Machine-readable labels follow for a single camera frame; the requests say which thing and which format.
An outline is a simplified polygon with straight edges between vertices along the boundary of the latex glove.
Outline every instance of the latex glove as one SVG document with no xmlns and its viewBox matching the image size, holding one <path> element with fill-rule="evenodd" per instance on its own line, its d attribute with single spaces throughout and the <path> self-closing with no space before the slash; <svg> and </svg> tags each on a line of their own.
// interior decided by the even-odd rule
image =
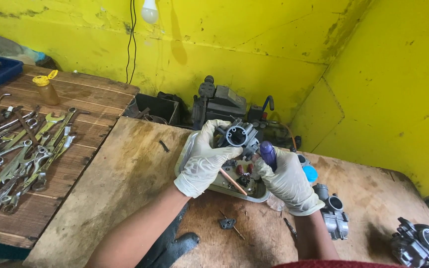
<svg viewBox="0 0 429 268">
<path fill-rule="evenodd" d="M 277 147 L 274 147 L 274 150 L 277 159 L 276 172 L 273 172 L 261 157 L 254 162 L 254 170 L 261 176 L 266 188 L 284 201 L 289 213 L 294 216 L 311 215 L 323 208 L 325 203 L 314 193 L 297 155 Z"/>
<path fill-rule="evenodd" d="M 218 126 L 223 129 L 231 125 L 229 121 L 208 120 L 194 140 L 190 159 L 175 185 L 187 197 L 197 198 L 213 183 L 224 162 L 233 159 L 243 152 L 241 147 L 222 147 L 212 149 L 213 137 Z"/>
</svg>

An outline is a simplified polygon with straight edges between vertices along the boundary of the purple screwdriver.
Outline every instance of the purple screwdriver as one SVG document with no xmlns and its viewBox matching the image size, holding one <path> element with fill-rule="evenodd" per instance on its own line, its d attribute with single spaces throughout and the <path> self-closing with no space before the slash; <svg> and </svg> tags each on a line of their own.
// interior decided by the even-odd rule
<svg viewBox="0 0 429 268">
<path fill-rule="evenodd" d="M 275 172 L 277 169 L 276 152 L 274 151 L 272 143 L 268 141 L 262 142 L 259 145 L 259 154 L 266 164 L 272 168 L 273 172 Z"/>
</svg>

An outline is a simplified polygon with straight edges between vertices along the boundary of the silver carburetor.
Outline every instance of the silver carburetor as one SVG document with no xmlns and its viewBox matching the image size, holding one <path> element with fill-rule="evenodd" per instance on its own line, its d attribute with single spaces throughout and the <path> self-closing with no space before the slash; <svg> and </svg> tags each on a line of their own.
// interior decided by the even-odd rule
<svg viewBox="0 0 429 268">
<path fill-rule="evenodd" d="M 218 147 L 242 147 L 241 156 L 245 156 L 246 161 L 251 160 L 259 149 L 259 140 L 256 138 L 257 130 L 254 129 L 253 124 L 243 123 L 241 118 L 235 119 L 227 130 L 223 130 L 221 127 L 218 127 L 217 130 L 222 135 L 218 141 Z"/>
<path fill-rule="evenodd" d="M 314 192 L 319 196 L 319 199 L 325 203 L 325 207 L 320 209 L 320 213 L 324 218 L 327 231 L 330 233 L 332 240 L 347 239 L 349 234 L 349 217 L 343 212 L 344 204 L 337 197 L 337 194 L 329 196 L 329 189 L 325 184 L 316 184 L 312 186 Z"/>
<path fill-rule="evenodd" d="M 412 224 L 402 217 L 398 221 L 401 224 L 390 240 L 393 255 L 403 265 L 429 268 L 429 225 Z"/>
</svg>

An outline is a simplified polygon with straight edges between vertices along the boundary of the light bulb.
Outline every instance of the light bulb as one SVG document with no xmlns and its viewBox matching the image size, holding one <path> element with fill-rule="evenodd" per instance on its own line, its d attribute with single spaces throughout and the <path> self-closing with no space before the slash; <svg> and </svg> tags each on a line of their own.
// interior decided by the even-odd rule
<svg viewBox="0 0 429 268">
<path fill-rule="evenodd" d="M 142 18 L 144 21 L 154 24 L 158 20 L 158 10 L 155 0 L 145 0 L 142 7 Z"/>
</svg>

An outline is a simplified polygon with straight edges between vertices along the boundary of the metal tray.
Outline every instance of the metal tray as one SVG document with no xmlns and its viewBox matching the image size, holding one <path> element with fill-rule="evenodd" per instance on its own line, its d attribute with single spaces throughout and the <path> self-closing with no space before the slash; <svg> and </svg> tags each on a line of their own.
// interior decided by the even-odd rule
<svg viewBox="0 0 429 268">
<path fill-rule="evenodd" d="M 188 158 L 190 158 L 191 149 L 193 149 L 194 139 L 198 134 L 199 131 L 194 131 L 188 137 L 180 154 L 180 157 L 178 158 L 178 161 L 175 165 L 175 174 L 177 176 L 182 172 L 186 162 L 188 161 Z M 249 163 L 251 162 L 242 160 L 238 161 L 238 165 L 243 165 L 244 168 L 246 168 Z M 228 168 L 230 168 L 230 170 L 225 170 L 226 173 L 229 174 L 231 178 L 237 179 L 239 175 L 237 175 L 235 172 L 236 167 L 229 166 Z M 230 189 L 228 189 L 228 186 L 229 181 L 224 178 L 222 174 L 218 173 L 218 176 L 216 177 L 214 182 L 208 187 L 208 189 L 256 203 L 266 201 L 270 194 L 263 182 L 256 183 L 253 179 L 251 180 L 251 182 L 249 182 L 248 186 L 245 187 L 245 191 L 247 192 L 248 196 L 245 196 L 242 193 L 238 192 L 234 186 Z"/>
</svg>

